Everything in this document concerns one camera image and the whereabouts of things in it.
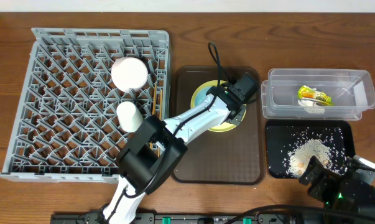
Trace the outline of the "pile of rice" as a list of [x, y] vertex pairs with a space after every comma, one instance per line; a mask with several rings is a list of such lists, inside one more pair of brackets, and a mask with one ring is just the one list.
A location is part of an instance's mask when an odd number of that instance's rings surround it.
[[322, 166], [338, 175], [346, 172], [346, 149], [341, 128], [293, 127], [289, 140], [281, 152], [287, 155], [282, 160], [285, 177], [299, 178], [308, 166], [311, 157], [316, 157]]

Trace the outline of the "yellow plate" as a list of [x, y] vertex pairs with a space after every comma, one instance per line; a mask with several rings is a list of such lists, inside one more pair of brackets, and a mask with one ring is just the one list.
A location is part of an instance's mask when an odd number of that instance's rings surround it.
[[[197, 95], [197, 93], [202, 90], [202, 89], [210, 89], [211, 87], [216, 87], [216, 84], [217, 84], [217, 81], [216, 80], [211, 80], [211, 81], [207, 81], [205, 82], [204, 84], [201, 84], [193, 93], [192, 97], [191, 97], [191, 100], [190, 100], [190, 107], [191, 108], [194, 108], [194, 99]], [[228, 92], [228, 87], [226, 86], [227, 84], [227, 81], [224, 81], [224, 80], [221, 80], [220, 81], [220, 84], [221, 84], [221, 87], [223, 87], [223, 93], [224, 95], [228, 95], [229, 98], [232, 98], [233, 95], [231, 93]], [[246, 115], [246, 106], [247, 104], [243, 104], [243, 107], [240, 111], [240, 114], [235, 117], [233, 120], [229, 119], [229, 120], [226, 120], [225, 122], [223, 122], [222, 124], [220, 125], [217, 125], [217, 126], [214, 126], [212, 128], [209, 129], [209, 131], [212, 131], [212, 132], [217, 132], [217, 133], [222, 133], [222, 132], [227, 132], [227, 131], [230, 131], [234, 128], [236, 128], [237, 126], [239, 126], [239, 124], [241, 123], [241, 121], [244, 119], [245, 115]]]

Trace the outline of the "light blue small plate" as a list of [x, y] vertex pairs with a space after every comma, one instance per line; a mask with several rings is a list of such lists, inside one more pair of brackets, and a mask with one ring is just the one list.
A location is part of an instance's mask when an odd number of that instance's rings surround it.
[[196, 97], [195, 97], [195, 99], [194, 99], [194, 106], [197, 106], [197, 105], [199, 105], [205, 98], [206, 98], [206, 93], [207, 93], [207, 91], [208, 91], [208, 89], [202, 89], [202, 90], [200, 90], [198, 93], [197, 93], [197, 95], [196, 95]]

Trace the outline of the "green orange snack wrapper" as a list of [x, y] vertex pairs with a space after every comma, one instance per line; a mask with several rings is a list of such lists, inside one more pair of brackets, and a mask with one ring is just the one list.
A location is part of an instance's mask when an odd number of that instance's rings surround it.
[[306, 85], [303, 85], [297, 91], [297, 97], [300, 100], [310, 100], [321, 105], [332, 106], [332, 98], [326, 93], [314, 90]]

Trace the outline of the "white tissue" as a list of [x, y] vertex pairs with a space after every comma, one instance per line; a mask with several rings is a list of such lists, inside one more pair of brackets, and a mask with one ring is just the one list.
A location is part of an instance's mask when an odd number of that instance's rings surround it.
[[303, 106], [309, 114], [323, 114], [325, 112], [325, 105], [314, 101], [314, 99], [299, 99], [298, 104]]

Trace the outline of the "white bowl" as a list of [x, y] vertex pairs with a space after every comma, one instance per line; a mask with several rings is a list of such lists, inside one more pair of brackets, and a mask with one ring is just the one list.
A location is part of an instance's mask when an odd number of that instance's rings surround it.
[[111, 79], [123, 92], [140, 90], [147, 83], [148, 74], [144, 62], [134, 57], [116, 59], [111, 67]]

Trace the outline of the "white cup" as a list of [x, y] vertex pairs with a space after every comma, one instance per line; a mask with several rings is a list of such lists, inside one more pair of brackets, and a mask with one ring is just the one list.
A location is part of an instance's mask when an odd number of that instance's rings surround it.
[[143, 122], [140, 111], [136, 105], [130, 101], [120, 103], [116, 108], [116, 114], [121, 129], [128, 133], [136, 132]]

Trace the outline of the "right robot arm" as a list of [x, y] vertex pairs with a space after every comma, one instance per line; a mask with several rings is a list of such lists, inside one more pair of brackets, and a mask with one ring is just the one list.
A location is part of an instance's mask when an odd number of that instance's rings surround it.
[[346, 168], [343, 175], [336, 174], [312, 156], [299, 183], [309, 185], [308, 195], [326, 209], [375, 218], [375, 163], [355, 155]]

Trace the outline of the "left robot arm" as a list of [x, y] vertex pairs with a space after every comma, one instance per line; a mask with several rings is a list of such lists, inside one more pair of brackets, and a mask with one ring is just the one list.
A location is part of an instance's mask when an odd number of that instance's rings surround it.
[[233, 83], [218, 82], [188, 111], [161, 121], [146, 118], [117, 155], [118, 186], [101, 212], [101, 223], [131, 223], [142, 199], [156, 191], [186, 153], [188, 143], [223, 123], [239, 125], [258, 82], [245, 73]]

